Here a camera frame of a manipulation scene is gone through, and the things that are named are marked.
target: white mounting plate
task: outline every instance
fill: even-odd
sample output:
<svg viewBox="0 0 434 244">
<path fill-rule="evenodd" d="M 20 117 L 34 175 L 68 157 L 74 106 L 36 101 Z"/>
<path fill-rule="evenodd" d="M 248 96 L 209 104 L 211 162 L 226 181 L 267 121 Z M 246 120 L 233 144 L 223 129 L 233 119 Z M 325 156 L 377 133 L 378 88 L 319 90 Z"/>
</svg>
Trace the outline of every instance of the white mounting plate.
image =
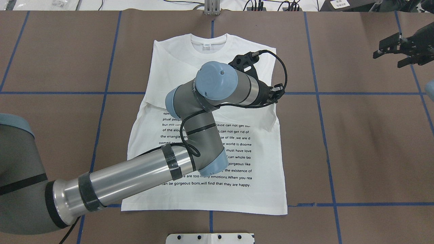
<svg viewBox="0 0 434 244">
<path fill-rule="evenodd" d="M 170 234 L 166 238 L 166 244 L 254 244 L 254 243 L 255 243 L 255 237 L 254 234 L 252 233 Z"/>
</svg>

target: blue tape line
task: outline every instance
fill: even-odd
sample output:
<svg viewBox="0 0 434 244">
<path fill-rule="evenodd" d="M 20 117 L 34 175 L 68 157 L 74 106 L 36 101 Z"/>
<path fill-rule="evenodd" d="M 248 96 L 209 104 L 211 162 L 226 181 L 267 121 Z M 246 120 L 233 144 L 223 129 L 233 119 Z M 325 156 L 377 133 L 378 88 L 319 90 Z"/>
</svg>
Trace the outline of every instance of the blue tape line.
<svg viewBox="0 0 434 244">
<path fill-rule="evenodd" d="M 396 24 L 398 25 L 398 30 L 399 32 L 401 32 L 401 24 L 399 23 L 399 16 L 398 16 L 398 12 L 395 11 L 395 18 L 396 18 Z M 422 94 L 422 89 L 421 86 L 419 84 L 419 80 L 418 77 L 416 75 L 416 72 L 414 71 L 414 67 L 412 64 L 410 64 L 410 68 L 411 68 L 411 72 L 413 73 L 413 77 L 414 77 L 414 81 L 416 82 L 416 86 L 418 88 L 419 91 L 419 95 L 421 96 L 421 100 L 422 100 L 422 104 L 424 106 L 424 110 L 425 110 L 425 114 L 427 115 L 428 118 L 428 123 L 430 124 L 430 128 L 431 128 L 431 133 L 434 135 L 434 126 L 433 126 L 433 122 L 431 120 L 431 116 L 430 113 L 428 112 L 428 107 L 427 104 L 425 102 L 424 96 Z"/>
<path fill-rule="evenodd" d="M 434 206 L 434 202 L 354 202 L 318 203 L 317 207 L 372 207 L 372 206 Z"/>
<path fill-rule="evenodd" d="M 296 208 L 296 207 L 315 207 L 316 206 L 316 204 L 313 202 L 313 203 L 299 203 L 299 204 L 297 204 L 297 205 L 288 205 L 288 207 L 289 208 Z"/>
<path fill-rule="evenodd" d="M 285 92 L 285 95 L 426 95 L 426 92 Z"/>
<path fill-rule="evenodd" d="M 144 95 L 146 92 L 0 92 L 5 95 Z"/>
<path fill-rule="evenodd" d="M 115 40 L 113 42 L 112 57 L 110 58 L 110 66 L 108 67 L 109 70 L 108 70 L 108 74 L 107 74 L 107 82 L 105 84 L 104 98 L 102 99 L 101 113 L 99 114 L 98 129 L 96 131 L 95 145 L 93 147 L 92 162 L 90 164 L 90 170 L 89 170 L 90 172 L 93 172 L 93 168 L 95 166 L 96 148 L 98 147 L 99 134 L 101 132 L 102 115 L 104 114 L 105 101 L 107 99 L 107 90 L 109 89 L 108 87 L 109 87 L 109 83 L 110 83 L 110 75 L 112 73 L 113 59 L 115 57 L 116 41 L 118 39 L 119 25 L 121 23 L 121 16 L 122 16 L 122 11 L 119 11 L 118 25 L 116 27 Z"/>
<path fill-rule="evenodd" d="M 85 215 L 83 215 L 81 217 L 81 220 L 80 220 L 80 229 L 79 229 L 79 234 L 77 236 L 77 244 L 80 244 L 80 242 L 81 242 L 81 235 L 83 233 L 83 226 L 84 226 L 84 218 L 85 218 Z"/>
<path fill-rule="evenodd" d="M 4 72 L 3 80 L 0 84 L 0 92 L 3 89 L 4 83 L 6 82 L 6 77 L 10 69 L 10 65 L 12 64 L 13 57 L 15 56 L 16 49 L 18 48 L 18 44 L 20 43 L 21 36 L 23 35 L 24 28 L 26 27 L 27 19 L 29 18 L 30 11 L 27 11 L 26 18 L 24 19 L 23 26 L 21 27 L 20 34 L 15 42 L 15 46 L 13 47 L 12 55 L 10 56 L 9 63 L 7 64 L 6 71 Z"/>
<path fill-rule="evenodd" d="M 214 38 L 214 20 L 211 21 L 211 38 Z"/>
<path fill-rule="evenodd" d="M 109 206 L 107 206 L 108 208 L 120 208 L 121 204 L 110 204 Z"/>
<path fill-rule="evenodd" d="M 329 149 L 327 147 L 327 139 L 326 139 L 326 133 L 325 133 L 326 130 L 324 129 L 324 121 L 322 119 L 321 102 L 319 100 L 318 83 L 316 81 L 316 72 L 315 72 L 315 65 L 314 65 L 314 62 L 313 62 L 312 45 L 310 43 L 310 35 L 309 35 L 309 26 L 308 26 L 308 22 L 307 22 L 307 14 L 306 14 L 306 12 L 303 12 L 303 14 L 304 14 L 304 22 L 305 22 L 305 26 L 306 26 L 307 44 L 308 44 L 308 47 L 309 47 L 310 64 L 312 66 L 313 82 L 314 82 L 314 85 L 315 85 L 316 103 L 318 105 L 319 121 L 321 122 L 322 140 L 324 142 L 325 153 L 326 153 L 326 156 L 327 156 L 327 167 L 329 169 L 330 190 L 331 190 L 331 193 L 332 193 L 333 203 L 336 203 L 335 188 L 334 188 L 334 185 L 333 185 L 333 177 L 332 177 L 332 167 L 330 166 Z M 335 222 L 336 222 L 336 231 L 337 231 L 337 235 L 338 235 L 338 241 L 339 241 L 339 244 L 342 244 L 342 236 L 341 236 L 341 228 L 340 228 L 340 225 L 339 225 L 338 208 L 336 206 L 334 206 L 333 209 L 334 209 L 334 212 L 335 212 Z"/>
<path fill-rule="evenodd" d="M 395 19 L 396 19 L 396 23 L 398 24 L 399 33 L 402 33 L 401 24 L 399 23 L 398 11 L 396 11 L 396 10 L 395 10 Z"/>
<path fill-rule="evenodd" d="M 412 73 L 413 73 L 413 77 L 414 77 L 414 80 L 415 80 L 415 82 L 416 82 L 416 85 L 418 86 L 418 90 L 419 90 L 419 92 L 421 93 L 421 86 L 419 85 L 418 77 L 416 76 L 416 72 L 414 71 L 414 67 L 413 67 L 412 64 L 410 64 L 410 68 L 411 68 L 411 71 L 412 71 Z M 427 115 L 427 118 L 428 118 L 428 123 L 430 124 L 431 133 L 434 135 L 434 126 L 433 126 L 433 122 L 432 122 L 432 120 L 431 120 L 430 113 L 429 113 L 429 111 L 428 111 L 427 104 L 426 104 L 426 102 L 425 102 L 425 98 L 424 98 L 424 96 L 422 95 L 422 93 L 421 93 L 420 96 L 421 96 L 421 100 L 422 100 L 422 105 L 424 106 L 425 114 Z"/>
<path fill-rule="evenodd" d="M 210 233 L 214 233 L 213 211 L 210 211 Z"/>
</svg>

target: grid line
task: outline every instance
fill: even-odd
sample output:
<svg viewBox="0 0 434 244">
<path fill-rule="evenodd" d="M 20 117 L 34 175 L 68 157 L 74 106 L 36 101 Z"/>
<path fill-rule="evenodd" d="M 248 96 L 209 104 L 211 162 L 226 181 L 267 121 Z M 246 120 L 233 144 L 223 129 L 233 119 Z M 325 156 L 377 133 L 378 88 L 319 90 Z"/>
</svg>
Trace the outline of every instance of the grid line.
<svg viewBox="0 0 434 244">
<path fill-rule="evenodd" d="M 396 10 L 395 10 L 395 19 L 396 19 L 396 24 L 398 25 L 399 33 L 402 33 L 401 24 L 400 24 L 400 22 L 399 22 L 398 12 L 397 12 Z M 425 113 L 426 113 L 427 118 L 428 118 L 428 123 L 430 124 L 431 133 L 432 133 L 433 136 L 434 136 L 434 126 L 433 126 L 433 122 L 431 121 L 431 116 L 430 116 L 430 113 L 428 112 L 428 107 L 427 107 L 427 104 L 425 103 L 425 99 L 424 99 L 424 96 L 423 96 L 423 95 L 426 95 L 426 93 L 425 93 L 425 94 L 422 94 L 421 86 L 420 86 L 420 84 L 419 84 L 419 81 L 418 81 L 418 77 L 417 77 L 417 75 L 416 75 L 416 72 L 414 71 L 413 64 L 410 64 L 410 68 L 411 68 L 411 72 L 413 73 L 414 81 L 416 82 L 416 86 L 417 86 L 417 88 L 418 88 L 419 95 L 421 96 L 422 104 L 423 104 L 423 106 L 424 106 L 424 110 L 425 110 Z"/>
<path fill-rule="evenodd" d="M 15 46 L 13 47 L 12 54 L 10 55 L 9 62 L 7 64 L 6 70 L 4 72 L 3 80 L 0 84 L 0 92 L 2 91 L 4 83 L 6 82 L 7 74 L 9 72 L 10 66 L 12 65 L 12 60 L 13 60 L 13 57 L 15 56 L 15 52 L 16 52 L 16 49 L 18 48 L 18 44 L 20 43 L 21 36 L 23 35 L 23 32 L 24 32 L 24 28 L 26 27 L 26 23 L 27 23 L 27 19 L 29 18 L 29 14 L 30 14 L 30 11 L 27 11 L 26 18 L 24 19 L 23 26 L 21 26 L 20 34 L 18 35 L 18 38 L 16 39 Z"/>
<path fill-rule="evenodd" d="M 211 38 L 214 38 L 214 20 L 211 21 Z M 214 231 L 213 212 L 210 211 L 210 233 Z"/>
<path fill-rule="evenodd" d="M 146 92 L 0 92 L 4 95 L 144 95 Z M 318 95 L 320 96 L 423 96 L 426 92 L 285 92 L 285 95 Z"/>
<path fill-rule="evenodd" d="M 303 14 L 304 14 L 304 21 L 305 21 L 305 26 L 306 26 L 306 35 L 307 35 L 307 43 L 308 43 L 308 47 L 309 47 L 310 63 L 312 66 L 313 83 L 315 85 L 316 103 L 318 106 L 319 121 L 321 123 L 322 140 L 323 140 L 324 147 L 325 147 L 327 167 L 328 167 L 328 172 L 329 172 L 330 191 L 332 194 L 333 204 L 336 204 L 335 188 L 333 185 L 333 176 L 332 176 L 332 167 L 330 165 L 329 149 L 327 146 L 327 138 L 326 138 L 326 133 L 325 133 L 326 131 L 324 128 L 324 120 L 322 118 L 321 101 L 319 99 L 319 91 L 318 91 L 318 83 L 316 80 L 315 64 L 313 62 L 312 45 L 310 43 L 309 25 L 308 25 L 308 21 L 307 21 L 306 12 L 303 12 Z M 337 235 L 338 235 L 338 242 L 339 242 L 339 244 L 342 244 L 342 236 L 341 236 L 341 228 L 339 225 L 338 208 L 335 205 L 333 205 L 333 210 L 335 213 L 335 223 L 336 223 L 336 231 L 337 231 Z"/>
<path fill-rule="evenodd" d="M 107 99 L 107 91 L 108 91 L 108 87 L 109 87 L 109 83 L 110 83 L 110 75 L 112 72 L 112 66 L 113 66 L 113 59 L 115 57 L 115 51 L 116 51 L 116 41 L 118 39 L 118 33 L 119 33 L 119 25 L 121 23 L 121 17 L 122 17 L 122 11 L 119 11 L 119 16 L 118 16 L 118 24 L 116 26 L 116 32 L 115 32 L 115 39 L 113 41 L 113 49 L 112 49 L 112 56 L 110 58 L 110 65 L 108 67 L 108 74 L 107 74 L 107 82 L 105 84 L 105 90 L 104 90 L 104 98 L 102 99 L 102 105 L 101 105 L 101 113 L 99 115 L 99 122 L 98 122 L 98 129 L 96 132 L 96 137 L 95 137 L 95 145 L 93 148 L 93 155 L 92 155 L 92 162 L 90 164 L 90 172 L 93 172 L 93 168 L 95 165 L 95 158 L 96 158 L 96 149 L 98 147 L 98 142 L 99 142 L 99 135 L 101 132 L 101 122 L 102 122 L 102 116 L 104 114 L 104 108 L 105 108 L 105 101 Z M 77 244 L 80 244 L 81 242 L 81 235 L 83 233 L 83 226 L 84 226 L 84 216 L 80 222 L 80 229 L 79 229 L 79 233 L 78 233 L 78 237 L 77 237 Z"/>
<path fill-rule="evenodd" d="M 80 244 L 80 242 L 81 242 L 81 235 L 83 233 L 83 225 L 84 225 L 84 218 L 85 218 L 85 216 L 86 215 L 83 215 L 81 217 L 81 220 L 80 220 L 80 228 L 79 228 L 79 233 L 78 233 L 78 236 L 77 236 L 77 244 Z"/>
<path fill-rule="evenodd" d="M 214 221 L 213 221 L 214 212 L 210 211 L 210 233 L 214 233 Z"/>
</svg>

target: black tape band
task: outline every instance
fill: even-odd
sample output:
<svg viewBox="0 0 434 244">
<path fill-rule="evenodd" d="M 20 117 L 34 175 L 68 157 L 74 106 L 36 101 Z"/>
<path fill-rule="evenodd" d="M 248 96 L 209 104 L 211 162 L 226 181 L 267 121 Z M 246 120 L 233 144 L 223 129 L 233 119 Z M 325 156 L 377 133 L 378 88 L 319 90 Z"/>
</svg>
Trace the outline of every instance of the black tape band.
<svg viewBox="0 0 434 244">
<path fill-rule="evenodd" d="M 194 129 L 194 130 L 190 130 L 190 131 L 186 132 L 186 134 L 187 135 L 191 135 L 191 134 L 194 134 L 194 133 L 197 133 L 197 132 L 204 131 L 206 129 L 212 128 L 214 126 L 216 126 L 216 123 L 212 123 L 210 125 L 206 125 L 206 126 L 202 126 L 200 128 Z"/>
<path fill-rule="evenodd" d="M 54 181 L 50 181 L 47 183 L 47 186 L 45 186 L 45 205 L 47 206 L 48 214 L 50 215 L 53 223 L 57 227 L 64 229 L 69 225 L 63 222 L 63 220 L 59 216 L 59 213 L 57 212 L 56 205 L 54 204 L 53 185 Z"/>
<path fill-rule="evenodd" d="M 193 87 L 191 89 L 193 91 L 194 98 L 196 101 L 202 106 L 202 108 L 207 112 L 212 112 L 217 110 L 218 108 L 210 104 L 204 96 L 202 96 L 196 88 L 196 80 L 193 80 Z"/>
<path fill-rule="evenodd" d="M 178 180 L 182 178 L 181 168 L 178 166 L 175 154 L 173 153 L 172 146 L 170 144 L 162 145 L 164 157 L 166 158 L 167 166 L 169 166 L 172 180 Z"/>
<path fill-rule="evenodd" d="M 35 176 L 29 177 L 27 179 L 23 179 L 20 181 L 16 181 L 14 183 L 4 185 L 4 186 L 0 187 L 0 196 L 7 194 L 7 193 L 10 193 L 10 192 L 13 192 L 13 191 L 16 191 L 16 190 L 20 190 L 21 188 L 24 188 L 24 187 L 34 185 L 34 184 L 39 183 L 39 182 L 46 181 L 46 180 L 48 180 L 47 175 L 45 173 L 43 173 L 40 175 L 35 175 Z"/>
<path fill-rule="evenodd" d="M 78 177 L 79 191 L 82 197 L 83 204 L 90 212 L 98 211 L 106 206 L 102 205 L 93 189 L 92 182 L 90 181 L 90 173 L 84 173 Z"/>
</svg>

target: metal bracket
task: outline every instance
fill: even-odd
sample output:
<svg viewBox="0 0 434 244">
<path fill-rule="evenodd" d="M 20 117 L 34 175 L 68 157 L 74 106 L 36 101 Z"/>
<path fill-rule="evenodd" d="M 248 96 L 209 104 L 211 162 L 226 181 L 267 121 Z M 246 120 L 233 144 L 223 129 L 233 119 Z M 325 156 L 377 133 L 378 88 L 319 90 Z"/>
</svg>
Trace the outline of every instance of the metal bracket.
<svg viewBox="0 0 434 244">
<path fill-rule="evenodd" d="M 205 0 L 205 15 L 220 15 L 220 0 Z"/>
</svg>

